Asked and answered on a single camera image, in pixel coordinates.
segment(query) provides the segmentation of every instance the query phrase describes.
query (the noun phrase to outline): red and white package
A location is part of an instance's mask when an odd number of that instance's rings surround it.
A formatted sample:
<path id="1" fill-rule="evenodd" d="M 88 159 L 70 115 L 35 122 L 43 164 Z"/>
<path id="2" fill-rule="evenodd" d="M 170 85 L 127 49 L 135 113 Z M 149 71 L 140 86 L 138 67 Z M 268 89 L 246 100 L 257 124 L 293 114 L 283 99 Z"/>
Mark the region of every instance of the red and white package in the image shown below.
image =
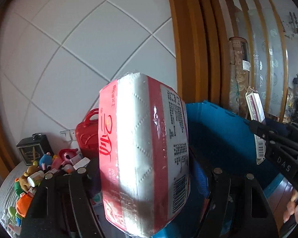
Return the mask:
<path id="1" fill-rule="evenodd" d="M 189 194 L 184 102 L 155 79 L 125 75 L 100 91 L 98 135 L 107 220 L 127 234 L 151 237 Z"/>

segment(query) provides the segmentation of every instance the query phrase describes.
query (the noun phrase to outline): red stripe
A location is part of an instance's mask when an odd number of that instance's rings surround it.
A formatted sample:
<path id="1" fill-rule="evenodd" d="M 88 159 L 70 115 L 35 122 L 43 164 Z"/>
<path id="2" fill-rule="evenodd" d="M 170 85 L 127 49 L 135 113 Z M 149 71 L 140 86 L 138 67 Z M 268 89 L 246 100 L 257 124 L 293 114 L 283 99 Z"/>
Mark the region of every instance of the red stripe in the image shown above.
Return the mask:
<path id="1" fill-rule="evenodd" d="M 108 221 L 126 230 L 120 199 L 117 157 L 117 92 L 118 82 L 109 83 L 99 96 L 99 168 L 105 215 Z"/>
<path id="2" fill-rule="evenodd" d="M 168 222 L 168 158 L 161 83 L 148 77 L 154 185 L 154 232 Z"/>

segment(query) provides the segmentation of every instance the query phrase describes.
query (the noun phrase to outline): black box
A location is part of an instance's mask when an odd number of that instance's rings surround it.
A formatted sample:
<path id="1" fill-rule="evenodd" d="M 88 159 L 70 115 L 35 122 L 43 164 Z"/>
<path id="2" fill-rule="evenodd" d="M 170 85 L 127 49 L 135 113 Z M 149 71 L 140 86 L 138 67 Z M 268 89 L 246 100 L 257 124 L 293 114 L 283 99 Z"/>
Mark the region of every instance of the black box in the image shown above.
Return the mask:
<path id="1" fill-rule="evenodd" d="M 52 157 L 54 156 L 48 138 L 40 133 L 22 139 L 16 147 L 27 166 L 32 165 L 35 160 L 39 161 L 48 152 L 51 153 Z"/>

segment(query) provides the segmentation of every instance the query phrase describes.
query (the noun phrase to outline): red handle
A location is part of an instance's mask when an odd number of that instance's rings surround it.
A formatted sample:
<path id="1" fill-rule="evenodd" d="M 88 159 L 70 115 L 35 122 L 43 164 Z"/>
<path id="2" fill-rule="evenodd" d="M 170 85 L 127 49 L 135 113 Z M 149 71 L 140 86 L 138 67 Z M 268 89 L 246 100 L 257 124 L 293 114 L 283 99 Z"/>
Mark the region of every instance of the red handle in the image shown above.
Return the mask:
<path id="1" fill-rule="evenodd" d="M 89 125 L 89 122 L 91 120 L 91 117 L 93 115 L 96 115 L 99 113 L 99 109 L 98 108 L 95 108 L 93 110 L 91 110 L 85 117 L 85 120 L 84 120 L 84 127 L 88 126 Z"/>

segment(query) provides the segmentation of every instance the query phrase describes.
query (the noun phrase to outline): orange toy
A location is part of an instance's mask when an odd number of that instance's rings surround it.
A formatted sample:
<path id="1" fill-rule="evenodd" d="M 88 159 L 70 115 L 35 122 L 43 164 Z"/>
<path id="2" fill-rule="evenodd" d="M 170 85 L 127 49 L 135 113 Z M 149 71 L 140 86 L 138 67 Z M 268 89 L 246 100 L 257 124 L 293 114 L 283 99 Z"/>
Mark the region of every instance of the orange toy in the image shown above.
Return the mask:
<path id="1" fill-rule="evenodd" d="M 27 211 L 30 207 L 32 198 L 27 195 L 26 193 L 22 193 L 21 194 L 21 198 L 19 198 L 19 200 L 16 202 L 16 211 L 17 213 L 22 216 L 25 217 L 27 214 Z"/>

